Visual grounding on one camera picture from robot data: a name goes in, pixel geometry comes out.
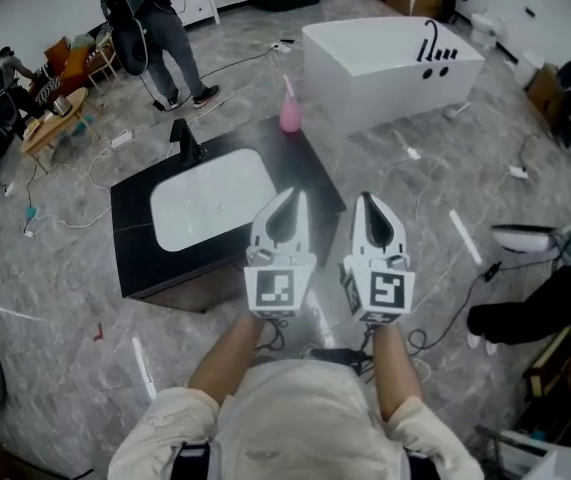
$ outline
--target sink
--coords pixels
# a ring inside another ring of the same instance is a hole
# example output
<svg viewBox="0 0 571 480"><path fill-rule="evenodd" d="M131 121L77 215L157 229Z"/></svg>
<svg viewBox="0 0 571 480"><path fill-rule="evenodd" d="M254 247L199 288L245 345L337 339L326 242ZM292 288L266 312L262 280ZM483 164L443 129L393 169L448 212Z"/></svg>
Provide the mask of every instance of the sink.
<svg viewBox="0 0 571 480"><path fill-rule="evenodd" d="M182 251L252 222L275 195L261 156L237 149L156 186L150 197L156 240L168 252Z"/></svg>

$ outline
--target coffee table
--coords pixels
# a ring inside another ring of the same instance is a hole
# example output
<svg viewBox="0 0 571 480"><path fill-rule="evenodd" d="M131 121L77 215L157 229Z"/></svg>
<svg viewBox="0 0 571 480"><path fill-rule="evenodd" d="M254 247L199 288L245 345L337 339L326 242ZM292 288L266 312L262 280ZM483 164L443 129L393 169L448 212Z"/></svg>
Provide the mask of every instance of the coffee table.
<svg viewBox="0 0 571 480"><path fill-rule="evenodd" d="M23 141L21 153L30 155L41 169L48 172L38 159L38 152L45 146L52 148L50 143L58 137L58 134L62 130L67 128L70 124L75 123L76 120L80 120L92 136L98 139L99 135L92 129L87 120L83 117L83 114L81 114L84 104L87 104L99 114L101 113L101 109L87 99L88 94L89 90L86 87L82 87L67 96L68 101L72 105L70 111L62 117L55 115L42 123L28 140Z"/></svg>

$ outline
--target black faucet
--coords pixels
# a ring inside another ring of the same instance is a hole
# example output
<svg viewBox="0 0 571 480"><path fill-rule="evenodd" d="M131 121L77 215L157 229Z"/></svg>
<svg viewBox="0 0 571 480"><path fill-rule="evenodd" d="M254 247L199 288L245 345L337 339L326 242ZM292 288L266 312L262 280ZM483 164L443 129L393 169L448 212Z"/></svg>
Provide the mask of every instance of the black faucet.
<svg viewBox="0 0 571 480"><path fill-rule="evenodd" d="M179 162L183 167L193 167L203 161L203 148L200 147L185 119L177 119L172 125L170 142L178 142L181 151Z"/></svg>
<svg viewBox="0 0 571 480"><path fill-rule="evenodd" d="M425 26L427 26L428 23L431 23L434 27L434 40L432 41L432 47L430 48L427 57L425 57L425 60L431 61L432 56L434 55L434 48L436 48L436 41L438 41L438 25L436 25L436 22L434 20L427 20L425 22Z"/></svg>

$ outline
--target bottle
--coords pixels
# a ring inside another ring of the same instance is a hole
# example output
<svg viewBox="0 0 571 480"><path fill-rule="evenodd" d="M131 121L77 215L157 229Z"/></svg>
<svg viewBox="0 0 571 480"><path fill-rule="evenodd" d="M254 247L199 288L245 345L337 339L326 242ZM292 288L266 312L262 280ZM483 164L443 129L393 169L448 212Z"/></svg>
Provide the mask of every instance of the bottle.
<svg viewBox="0 0 571 480"><path fill-rule="evenodd" d="M285 99L283 99L283 104L281 105L279 124L281 126L281 130L284 132L297 132L301 129L301 109L298 105L298 101L296 101L294 89L292 88L289 78L287 75L283 75L283 79L285 80L285 87L287 90L285 92Z"/></svg>

